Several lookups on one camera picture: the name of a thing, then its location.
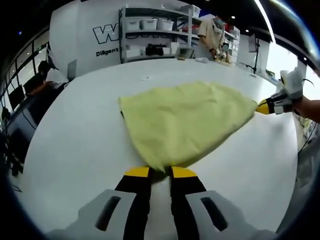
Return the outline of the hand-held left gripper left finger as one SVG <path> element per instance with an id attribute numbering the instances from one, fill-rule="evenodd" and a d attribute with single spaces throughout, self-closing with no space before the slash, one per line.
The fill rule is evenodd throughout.
<path id="1" fill-rule="evenodd" d="M 64 229 L 46 234 L 48 240 L 142 240 L 150 212 L 151 168 L 124 173 L 115 189 L 107 189 L 78 211 Z"/>

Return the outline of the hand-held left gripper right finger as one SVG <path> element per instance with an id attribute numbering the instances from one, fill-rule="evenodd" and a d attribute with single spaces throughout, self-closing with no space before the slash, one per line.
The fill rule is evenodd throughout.
<path id="1" fill-rule="evenodd" d="M 270 230 L 249 224 L 243 212 L 190 169 L 171 166 L 171 213 L 180 240 L 273 240 Z"/>

